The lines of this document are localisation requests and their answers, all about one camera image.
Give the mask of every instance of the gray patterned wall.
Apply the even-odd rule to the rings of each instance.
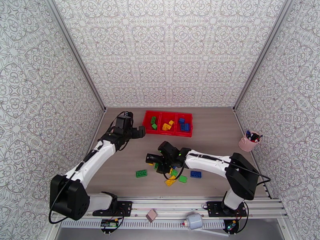
[[[284,0],[55,0],[106,106],[233,106]]]
[[[84,156],[102,109],[43,0],[0,0],[0,239],[40,239],[49,181]]]
[[[299,239],[320,239],[320,0],[297,0],[242,100],[254,155]]]

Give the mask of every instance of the metal mounting plate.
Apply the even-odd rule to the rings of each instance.
[[[221,201],[208,201],[206,204],[208,206],[209,217],[240,217],[240,216],[246,217],[247,216],[247,212],[243,202],[239,205],[238,210],[234,215],[228,214],[223,211],[221,207]]]
[[[132,201],[118,201],[116,207],[116,213],[111,210],[96,210],[92,213],[93,216],[124,216],[128,217],[131,215]]]

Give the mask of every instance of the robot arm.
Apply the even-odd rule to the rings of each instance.
[[[178,150],[168,142],[159,148],[162,156],[147,154],[147,163],[158,163],[157,172],[166,174],[173,166],[178,168],[201,169],[226,178],[230,189],[224,195],[222,208],[233,212],[244,200],[253,200],[258,181],[258,171],[241,155],[214,156],[182,148]]]
[[[50,183],[50,213],[56,211],[73,220],[79,220],[87,211],[108,209],[116,197],[110,193],[86,193],[86,187],[98,169],[116,151],[123,150],[130,139],[143,138],[144,126],[133,128],[133,114],[122,112],[98,140],[96,147],[64,176],[56,175]]]

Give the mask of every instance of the red sorting bin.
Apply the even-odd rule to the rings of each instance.
[[[152,117],[156,117],[156,125],[157,130],[154,130],[151,127],[151,119]],[[190,131],[181,131],[180,124],[178,120],[183,118],[185,123],[190,125]],[[169,121],[174,121],[174,124],[170,130],[164,131],[162,130],[162,126],[164,123],[169,124]],[[191,137],[192,136],[192,114],[191,113],[180,113],[180,112],[159,112],[159,111],[146,111],[143,119],[143,126],[146,127],[147,134],[165,134],[165,135],[172,135],[172,136],[185,136]]]

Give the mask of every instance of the pink cup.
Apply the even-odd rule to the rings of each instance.
[[[246,152],[252,151],[252,149],[258,144],[259,142],[252,142],[250,141],[246,135],[244,135],[241,140],[239,141],[239,147],[241,150],[244,150]]]

